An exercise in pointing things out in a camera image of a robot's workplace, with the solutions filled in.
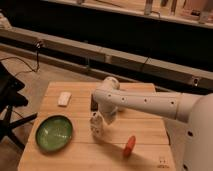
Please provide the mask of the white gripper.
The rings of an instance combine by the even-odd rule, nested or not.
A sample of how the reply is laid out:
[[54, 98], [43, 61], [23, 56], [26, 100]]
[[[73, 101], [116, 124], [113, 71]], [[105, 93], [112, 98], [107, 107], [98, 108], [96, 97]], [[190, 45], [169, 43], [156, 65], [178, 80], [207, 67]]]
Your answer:
[[103, 119], [97, 112], [92, 113], [90, 129], [95, 137], [101, 137], [103, 135]]

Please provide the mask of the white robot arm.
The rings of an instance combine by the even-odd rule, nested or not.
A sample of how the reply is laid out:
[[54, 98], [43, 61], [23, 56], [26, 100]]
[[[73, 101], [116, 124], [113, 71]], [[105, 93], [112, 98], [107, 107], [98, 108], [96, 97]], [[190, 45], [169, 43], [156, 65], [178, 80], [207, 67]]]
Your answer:
[[187, 123], [182, 171], [213, 171], [213, 93], [127, 91], [116, 78], [106, 77], [92, 96], [107, 124], [119, 107]]

